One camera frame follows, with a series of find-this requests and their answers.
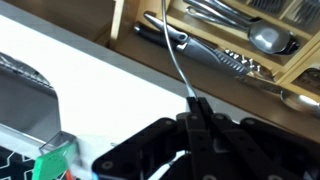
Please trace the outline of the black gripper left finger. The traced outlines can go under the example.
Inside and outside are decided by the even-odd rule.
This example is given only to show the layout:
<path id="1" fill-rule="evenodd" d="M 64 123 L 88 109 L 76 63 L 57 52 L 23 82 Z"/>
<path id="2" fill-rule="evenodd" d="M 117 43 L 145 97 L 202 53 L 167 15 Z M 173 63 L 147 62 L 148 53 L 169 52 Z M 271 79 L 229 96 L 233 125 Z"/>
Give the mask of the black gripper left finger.
<path id="1" fill-rule="evenodd" d="M 188 112 L 176 119 L 162 117 L 98 157 L 91 166 L 93 180 L 147 180 L 176 153 L 190 148 L 187 117 L 202 126 L 213 114 L 205 97 L 187 97 Z"/>

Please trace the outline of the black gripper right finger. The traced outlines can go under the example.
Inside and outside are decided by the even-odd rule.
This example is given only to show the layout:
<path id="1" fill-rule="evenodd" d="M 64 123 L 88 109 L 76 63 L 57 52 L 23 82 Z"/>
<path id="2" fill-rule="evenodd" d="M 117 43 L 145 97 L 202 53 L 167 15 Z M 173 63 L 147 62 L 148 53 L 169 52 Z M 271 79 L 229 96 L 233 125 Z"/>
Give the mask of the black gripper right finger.
<path id="1" fill-rule="evenodd" d="M 251 180 L 320 180 L 320 146 L 254 118 L 239 124 L 198 98 L 213 140 L 239 160 Z"/>

